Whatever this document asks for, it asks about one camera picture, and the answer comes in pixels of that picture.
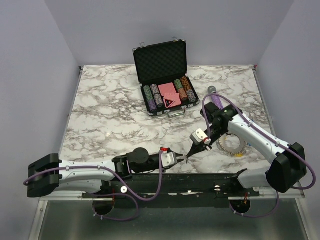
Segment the silver disc keyring holder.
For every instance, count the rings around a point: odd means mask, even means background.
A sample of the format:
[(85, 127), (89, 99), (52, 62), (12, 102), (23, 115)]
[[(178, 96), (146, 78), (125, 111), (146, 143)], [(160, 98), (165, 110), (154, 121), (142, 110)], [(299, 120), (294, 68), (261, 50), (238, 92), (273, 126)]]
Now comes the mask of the silver disc keyring holder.
[(224, 134), (217, 142), (217, 147), (223, 154), (236, 157), (236, 154), (246, 154), (247, 143), (245, 140), (233, 133)]

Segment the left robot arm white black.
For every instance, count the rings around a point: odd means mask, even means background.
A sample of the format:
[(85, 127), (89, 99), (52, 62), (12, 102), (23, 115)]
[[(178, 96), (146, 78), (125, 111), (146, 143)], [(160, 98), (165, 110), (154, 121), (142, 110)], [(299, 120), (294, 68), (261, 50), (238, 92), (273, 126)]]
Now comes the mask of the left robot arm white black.
[(110, 181), (123, 182), (133, 174), (155, 170), (162, 173), (185, 160), (185, 155), (163, 147), (153, 155), (139, 147), (111, 160), (92, 163), (61, 160), (59, 154), (51, 153), (28, 166), (28, 178), (23, 184), (29, 198), (56, 191), (81, 191), (104, 198), (110, 194)]

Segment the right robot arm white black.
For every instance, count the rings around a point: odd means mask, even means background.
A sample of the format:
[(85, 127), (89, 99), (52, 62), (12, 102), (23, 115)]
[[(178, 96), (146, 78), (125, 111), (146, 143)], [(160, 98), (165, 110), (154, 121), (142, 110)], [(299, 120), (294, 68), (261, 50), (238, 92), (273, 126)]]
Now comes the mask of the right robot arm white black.
[(193, 144), (187, 157), (210, 150), (212, 144), (224, 134), (234, 134), (270, 163), (270, 167), (239, 171), (236, 180), (230, 183), (230, 191), (234, 195), (241, 196), (255, 187), (271, 187), (286, 193), (307, 174), (305, 150), (299, 143), (289, 144), (278, 139), (253, 123), (244, 113), (236, 111), (232, 105), (220, 109), (209, 102), (200, 113), (207, 117), (210, 128), (198, 129), (190, 135)]

